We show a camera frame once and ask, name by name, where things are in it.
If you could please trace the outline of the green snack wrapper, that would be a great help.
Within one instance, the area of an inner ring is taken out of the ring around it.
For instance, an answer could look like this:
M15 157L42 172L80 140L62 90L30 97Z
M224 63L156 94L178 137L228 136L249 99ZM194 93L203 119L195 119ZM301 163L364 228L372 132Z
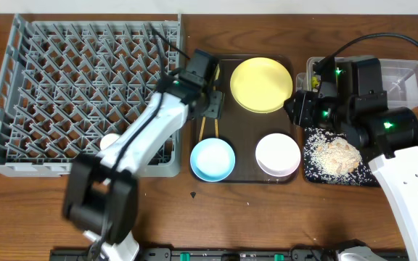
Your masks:
M312 87L312 89L317 89L319 87L319 85L320 85L319 79L316 76L313 76L311 78L311 87Z

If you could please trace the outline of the light blue bowl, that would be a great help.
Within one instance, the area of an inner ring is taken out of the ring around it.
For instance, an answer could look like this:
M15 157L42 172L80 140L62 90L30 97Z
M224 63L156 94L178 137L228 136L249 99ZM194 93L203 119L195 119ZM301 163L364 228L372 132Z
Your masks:
M234 170L236 157L232 147L219 138L207 138L197 143L190 154L192 172L206 182L219 182Z

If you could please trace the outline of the white bowl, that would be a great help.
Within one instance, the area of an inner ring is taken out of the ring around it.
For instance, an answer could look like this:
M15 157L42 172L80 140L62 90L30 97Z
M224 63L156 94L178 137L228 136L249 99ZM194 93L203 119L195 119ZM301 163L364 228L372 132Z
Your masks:
M290 136L271 133L257 143L255 160L268 175L285 177L293 174L299 167L301 152L296 141Z

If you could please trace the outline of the small white cup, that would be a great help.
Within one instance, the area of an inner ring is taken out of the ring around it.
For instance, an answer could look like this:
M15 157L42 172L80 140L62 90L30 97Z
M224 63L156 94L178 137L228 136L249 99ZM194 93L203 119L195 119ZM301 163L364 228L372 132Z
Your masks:
M102 137L101 141L99 142L99 148L101 150L105 150L107 147L115 143L120 138L120 135L116 133L109 133Z

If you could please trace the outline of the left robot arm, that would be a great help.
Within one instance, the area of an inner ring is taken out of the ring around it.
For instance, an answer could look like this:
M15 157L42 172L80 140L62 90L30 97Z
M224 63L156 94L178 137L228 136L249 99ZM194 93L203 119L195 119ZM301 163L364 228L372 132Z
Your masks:
M134 260L131 235L139 209L139 176L165 140L195 117L219 118L222 94L214 91L219 60L197 49L184 68L162 72L144 112L95 155L72 162L62 215L97 235L85 260Z

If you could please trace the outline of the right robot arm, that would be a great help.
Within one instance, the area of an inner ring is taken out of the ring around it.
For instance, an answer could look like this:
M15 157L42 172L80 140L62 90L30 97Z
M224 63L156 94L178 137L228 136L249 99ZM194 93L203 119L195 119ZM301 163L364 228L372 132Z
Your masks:
M373 56L326 57L313 66L318 91L296 91L284 102L302 128L343 133L383 189L410 260L418 260L418 120L407 107L391 109Z

